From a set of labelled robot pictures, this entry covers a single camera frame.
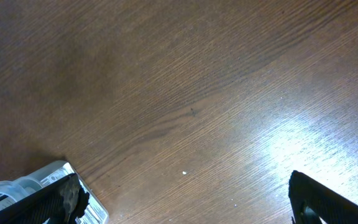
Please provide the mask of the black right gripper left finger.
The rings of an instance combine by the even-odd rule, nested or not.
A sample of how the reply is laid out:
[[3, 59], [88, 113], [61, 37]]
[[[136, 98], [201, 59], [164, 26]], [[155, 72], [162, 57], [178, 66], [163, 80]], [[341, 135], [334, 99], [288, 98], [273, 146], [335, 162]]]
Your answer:
[[89, 199], [77, 174], [46, 187], [30, 177], [1, 181], [0, 223], [76, 223]]

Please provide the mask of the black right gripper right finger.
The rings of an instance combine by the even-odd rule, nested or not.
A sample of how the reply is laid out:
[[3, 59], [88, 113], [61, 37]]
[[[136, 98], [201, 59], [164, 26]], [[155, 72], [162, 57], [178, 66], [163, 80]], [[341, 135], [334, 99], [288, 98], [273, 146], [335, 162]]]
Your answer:
[[291, 173], [288, 197], [293, 224], [358, 223], [358, 205], [297, 170]]

